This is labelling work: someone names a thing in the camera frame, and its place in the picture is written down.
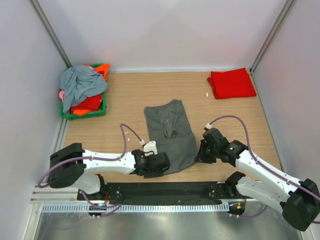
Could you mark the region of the dark grey t shirt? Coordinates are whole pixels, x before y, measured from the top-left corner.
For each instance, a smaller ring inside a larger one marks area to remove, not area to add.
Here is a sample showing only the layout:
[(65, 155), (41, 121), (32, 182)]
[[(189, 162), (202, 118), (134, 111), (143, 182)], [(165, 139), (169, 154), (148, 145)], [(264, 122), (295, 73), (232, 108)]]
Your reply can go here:
[(159, 153), (168, 156), (170, 167), (164, 174), (191, 167), (198, 148), (182, 101), (173, 99), (164, 105), (147, 106), (144, 115), (149, 139), (156, 142)]

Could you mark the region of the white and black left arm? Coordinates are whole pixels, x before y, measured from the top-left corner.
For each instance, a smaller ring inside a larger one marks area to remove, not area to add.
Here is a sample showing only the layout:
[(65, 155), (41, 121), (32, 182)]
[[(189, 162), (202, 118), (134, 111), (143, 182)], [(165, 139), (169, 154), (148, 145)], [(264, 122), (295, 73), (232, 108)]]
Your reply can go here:
[(50, 156), (52, 171), (48, 175), (48, 184), (53, 189), (74, 187), (95, 200), (101, 200), (106, 187), (99, 173), (156, 178), (163, 176), (170, 165), (168, 155), (158, 152), (155, 141), (146, 143), (143, 150), (135, 149), (124, 154), (94, 152), (83, 149), (81, 143), (73, 143)]

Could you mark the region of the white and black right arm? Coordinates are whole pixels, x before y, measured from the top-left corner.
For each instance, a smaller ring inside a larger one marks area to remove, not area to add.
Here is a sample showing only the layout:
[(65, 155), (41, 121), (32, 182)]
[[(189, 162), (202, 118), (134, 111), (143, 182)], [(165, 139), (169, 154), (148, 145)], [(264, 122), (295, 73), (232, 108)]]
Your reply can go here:
[(320, 213), (320, 191), (306, 178), (293, 177), (258, 157), (238, 140), (229, 142), (216, 128), (205, 128), (196, 161), (220, 159), (239, 170), (225, 180), (225, 192), (258, 200), (278, 211), (295, 229), (304, 232)]

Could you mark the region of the folded red t shirt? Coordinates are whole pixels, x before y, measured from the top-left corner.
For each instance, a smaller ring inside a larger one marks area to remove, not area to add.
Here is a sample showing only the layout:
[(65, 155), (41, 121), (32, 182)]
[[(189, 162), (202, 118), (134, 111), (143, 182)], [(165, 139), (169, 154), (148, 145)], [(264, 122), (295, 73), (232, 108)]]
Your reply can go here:
[(207, 78), (215, 99), (249, 98), (257, 95), (251, 77), (245, 68), (230, 71), (212, 71)]

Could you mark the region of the green plastic basket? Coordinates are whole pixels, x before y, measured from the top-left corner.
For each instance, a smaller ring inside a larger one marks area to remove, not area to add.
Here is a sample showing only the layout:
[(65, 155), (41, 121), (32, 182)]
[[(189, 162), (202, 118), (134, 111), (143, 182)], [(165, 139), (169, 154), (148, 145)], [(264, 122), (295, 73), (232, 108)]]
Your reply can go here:
[(106, 91), (101, 93), (102, 94), (102, 102), (99, 106), (99, 110), (97, 111), (90, 111), (90, 110), (75, 110), (71, 112), (71, 109), (67, 114), (63, 114), (63, 102), (61, 100), (60, 105), (60, 117), (66, 120), (78, 120), (78, 119), (85, 119), (85, 118), (93, 118), (93, 117), (100, 117), (106, 114)]

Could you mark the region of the red t shirt in basket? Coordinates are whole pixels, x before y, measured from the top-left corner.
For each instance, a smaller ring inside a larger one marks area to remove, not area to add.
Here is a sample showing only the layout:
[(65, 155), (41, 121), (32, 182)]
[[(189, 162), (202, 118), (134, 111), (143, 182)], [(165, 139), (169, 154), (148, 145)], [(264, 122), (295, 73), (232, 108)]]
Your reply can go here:
[(87, 97), (83, 102), (79, 103), (78, 105), (71, 107), (71, 112), (75, 110), (89, 110), (89, 111), (98, 111), (100, 109), (100, 105), (102, 102), (102, 94)]

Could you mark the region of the orange t shirt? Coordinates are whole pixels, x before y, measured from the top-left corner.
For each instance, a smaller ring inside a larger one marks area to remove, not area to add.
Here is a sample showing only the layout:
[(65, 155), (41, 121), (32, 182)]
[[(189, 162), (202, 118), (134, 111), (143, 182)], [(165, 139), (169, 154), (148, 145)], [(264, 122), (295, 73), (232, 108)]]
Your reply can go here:
[(108, 63), (104, 64), (98, 64), (98, 65), (89, 65), (84, 63), (83, 66), (87, 66), (90, 69), (94, 70), (98, 74), (101, 74), (104, 78), (104, 80), (107, 82), (108, 81), (108, 72), (110, 69), (110, 65)]

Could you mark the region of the light blue t shirt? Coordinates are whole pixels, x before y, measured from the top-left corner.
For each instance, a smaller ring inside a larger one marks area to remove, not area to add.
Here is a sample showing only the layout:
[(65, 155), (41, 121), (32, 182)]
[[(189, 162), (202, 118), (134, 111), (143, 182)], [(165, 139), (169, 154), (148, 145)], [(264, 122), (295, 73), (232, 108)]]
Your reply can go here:
[(77, 65), (68, 68), (59, 78), (59, 88), (64, 91), (62, 112), (66, 115), (86, 98), (104, 93), (108, 88), (102, 74), (90, 66)]

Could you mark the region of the pink garment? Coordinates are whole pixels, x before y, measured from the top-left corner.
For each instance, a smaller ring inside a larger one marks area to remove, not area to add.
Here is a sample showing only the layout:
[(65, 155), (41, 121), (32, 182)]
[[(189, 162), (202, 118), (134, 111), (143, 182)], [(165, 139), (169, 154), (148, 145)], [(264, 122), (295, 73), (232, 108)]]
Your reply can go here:
[(62, 102), (64, 102), (65, 100), (65, 91), (64, 90), (60, 90), (59, 94), (58, 94), (59, 98), (62, 100)]

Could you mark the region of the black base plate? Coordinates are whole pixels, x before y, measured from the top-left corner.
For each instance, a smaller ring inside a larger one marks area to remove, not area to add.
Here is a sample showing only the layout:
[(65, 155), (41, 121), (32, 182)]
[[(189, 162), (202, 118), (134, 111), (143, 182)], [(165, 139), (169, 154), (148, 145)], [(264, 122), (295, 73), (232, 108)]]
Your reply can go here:
[(88, 194), (90, 201), (134, 206), (218, 205), (223, 200), (243, 199), (230, 194), (224, 182), (132, 182), (108, 183), (102, 193)]

